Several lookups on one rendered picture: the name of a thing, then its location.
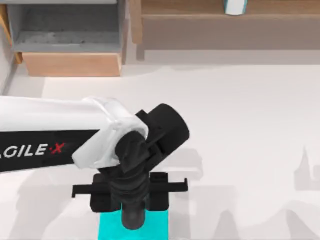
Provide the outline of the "cyan flat box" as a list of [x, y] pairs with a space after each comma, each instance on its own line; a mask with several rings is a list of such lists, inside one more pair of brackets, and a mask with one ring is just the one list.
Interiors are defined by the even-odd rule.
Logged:
[[97, 240], [169, 240], [169, 213], [146, 211], [142, 227], [130, 230], [123, 226], [121, 211], [101, 213]]

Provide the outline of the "pale wooden drawer front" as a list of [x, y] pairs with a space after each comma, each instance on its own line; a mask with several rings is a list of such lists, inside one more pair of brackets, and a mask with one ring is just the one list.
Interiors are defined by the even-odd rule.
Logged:
[[118, 77], [121, 75], [120, 53], [22, 53], [28, 74], [33, 77]]

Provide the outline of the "wooden open shelf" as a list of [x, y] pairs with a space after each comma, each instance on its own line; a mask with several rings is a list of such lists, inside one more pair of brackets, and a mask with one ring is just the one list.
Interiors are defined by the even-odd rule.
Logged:
[[128, 0], [137, 57], [153, 51], [320, 51], [320, 0]]

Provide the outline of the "white and teal container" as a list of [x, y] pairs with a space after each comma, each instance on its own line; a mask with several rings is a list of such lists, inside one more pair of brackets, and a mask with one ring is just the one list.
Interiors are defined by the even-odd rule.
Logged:
[[246, 12], [248, 0], [223, 0], [224, 13], [230, 16], [243, 15]]

